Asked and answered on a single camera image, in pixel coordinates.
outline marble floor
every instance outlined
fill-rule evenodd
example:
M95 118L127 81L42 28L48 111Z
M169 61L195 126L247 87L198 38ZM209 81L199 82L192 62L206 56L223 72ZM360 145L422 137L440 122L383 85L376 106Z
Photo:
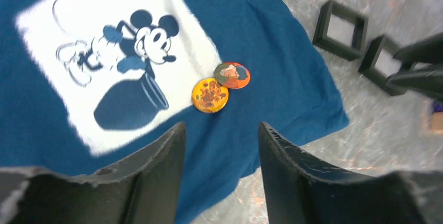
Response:
M283 0L312 38L321 5L327 0ZM443 31L441 0L337 0L369 16L367 41L387 33L402 45ZM333 23L335 37L349 37L346 25ZM429 100L408 92L388 97L360 75L360 61L323 55L339 87L351 124L303 148L351 171L380 175L392 170L443 170L443 137L427 130ZM267 223L260 169L242 179L224 201L193 224Z

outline portrait pin button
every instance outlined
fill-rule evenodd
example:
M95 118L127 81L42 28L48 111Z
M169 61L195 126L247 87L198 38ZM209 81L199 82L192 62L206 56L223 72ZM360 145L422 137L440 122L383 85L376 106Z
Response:
M223 86L230 89L245 87L251 80L251 74L243 65L235 62L226 62L218 65L214 77Z
M204 113L216 113L228 102L229 90L215 78L201 80L192 91L194 106Z

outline fabric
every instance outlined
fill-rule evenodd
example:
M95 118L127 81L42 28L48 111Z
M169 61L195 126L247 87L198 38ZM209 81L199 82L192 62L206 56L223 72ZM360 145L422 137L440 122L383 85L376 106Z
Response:
M91 174L185 121L177 223L260 165L266 121L297 145L348 124L321 55L281 0L0 0L0 164ZM222 62L249 84L199 112Z
M433 113L443 112L443 102L440 102L438 100L433 101L432 112Z

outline white print area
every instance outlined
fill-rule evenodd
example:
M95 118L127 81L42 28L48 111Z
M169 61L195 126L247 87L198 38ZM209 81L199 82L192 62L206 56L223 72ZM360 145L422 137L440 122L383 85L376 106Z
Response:
M218 52L183 0L63 0L55 11L55 0L41 0L17 16L19 30L32 60L40 67L68 111L68 121L78 136L90 148L92 155L105 154L149 133L159 124L192 105L191 93L195 84L213 74L221 62ZM169 54L177 60L163 65L152 65L156 82L165 94L169 108L160 111L148 125L134 131L105 131L94 119L94 110L104 94L116 82L139 79L143 70L120 74L116 68L103 68L91 73L91 82L81 87L73 82L63 64L56 59L56 49L66 43L82 40L91 43L103 36L105 25L117 26L121 20L130 22L131 14L139 9L149 11L152 24L157 25L163 15L173 15L179 24L179 33L171 38Z

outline mickey mouse print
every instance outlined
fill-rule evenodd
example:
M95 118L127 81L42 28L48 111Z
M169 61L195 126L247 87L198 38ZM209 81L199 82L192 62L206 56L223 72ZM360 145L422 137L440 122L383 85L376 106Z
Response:
M16 25L93 155L191 106L221 63L183 0L41 0Z

